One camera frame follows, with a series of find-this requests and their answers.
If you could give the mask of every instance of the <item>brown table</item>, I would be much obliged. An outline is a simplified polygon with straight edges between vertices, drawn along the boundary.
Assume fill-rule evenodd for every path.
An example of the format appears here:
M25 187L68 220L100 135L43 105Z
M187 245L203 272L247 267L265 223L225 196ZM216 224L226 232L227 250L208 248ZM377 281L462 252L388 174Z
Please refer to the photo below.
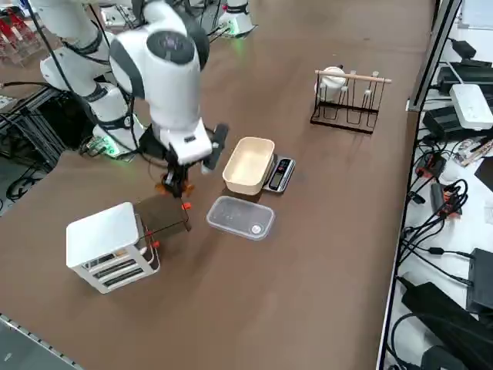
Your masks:
M69 222L153 195L139 159L67 154L0 221L0 311L84 368L374 367L411 158L404 107L432 4L251 5L259 28L214 42L203 74L204 121L230 124L228 147L212 176L192 171L193 229L166 238L158 274L101 295L65 266ZM309 124L314 70L339 63L394 80L372 136ZM259 200L277 214L261 242L205 221L248 135L297 161L286 193Z

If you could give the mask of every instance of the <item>digital kitchen scale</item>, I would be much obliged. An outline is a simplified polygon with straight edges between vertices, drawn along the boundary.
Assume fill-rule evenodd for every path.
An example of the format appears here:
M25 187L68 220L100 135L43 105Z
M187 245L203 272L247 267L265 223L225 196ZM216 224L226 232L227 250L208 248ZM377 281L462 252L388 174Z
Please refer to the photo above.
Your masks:
M282 193L287 188L287 183L291 178L296 162L285 156L273 155L273 161L270 166L270 173L263 185L265 190L274 193Z

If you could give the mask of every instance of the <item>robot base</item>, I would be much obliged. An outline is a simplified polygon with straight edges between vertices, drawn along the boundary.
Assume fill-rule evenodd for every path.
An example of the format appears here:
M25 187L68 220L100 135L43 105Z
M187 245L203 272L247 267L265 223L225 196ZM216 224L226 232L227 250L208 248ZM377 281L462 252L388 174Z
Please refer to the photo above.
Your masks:
M219 25L216 34L227 38L245 37L256 27L252 24L250 13L229 13L227 10L220 16Z
M142 126L142 124L139 122L137 119L136 115L133 115L133 122L134 122L134 127L133 131L136 135L137 143L140 140L140 137L144 134L145 127ZM129 119L127 118L125 121L125 124L129 124ZM108 131L112 136L114 136L121 144L123 144L125 147L119 145L116 143L116 141L108 135L100 126L95 126L94 129L92 130L92 135L95 138L100 138L104 144L103 146L106 147L105 154L110 156L110 157L118 157L121 156L122 154L128 153L128 149L135 150L136 145L133 142L132 138L132 133L130 132L129 129L112 129L111 131Z

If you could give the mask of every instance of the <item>wooden dowel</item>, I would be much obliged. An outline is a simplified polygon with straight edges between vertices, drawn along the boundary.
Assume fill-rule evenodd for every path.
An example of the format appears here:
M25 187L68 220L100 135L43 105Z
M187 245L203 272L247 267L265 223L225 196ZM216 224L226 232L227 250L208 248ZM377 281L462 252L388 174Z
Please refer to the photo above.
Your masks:
M391 79L382 79L381 77L350 75L348 73L337 73L337 72L328 72L328 71L319 71L319 70L316 70L315 73L321 76L344 77L345 79L359 79L361 81L368 81L368 82L392 83Z

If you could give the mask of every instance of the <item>plastic food container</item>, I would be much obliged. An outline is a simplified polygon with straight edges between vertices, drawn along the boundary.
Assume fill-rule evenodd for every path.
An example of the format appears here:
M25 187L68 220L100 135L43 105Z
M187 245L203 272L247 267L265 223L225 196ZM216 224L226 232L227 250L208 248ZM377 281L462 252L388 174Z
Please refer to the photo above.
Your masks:
M246 195L259 193L269 174L274 147L272 140L259 137L242 138L223 171L223 179L228 189Z
M210 208L206 219L216 229L261 241L269 234L274 218L274 211L269 207L222 196Z

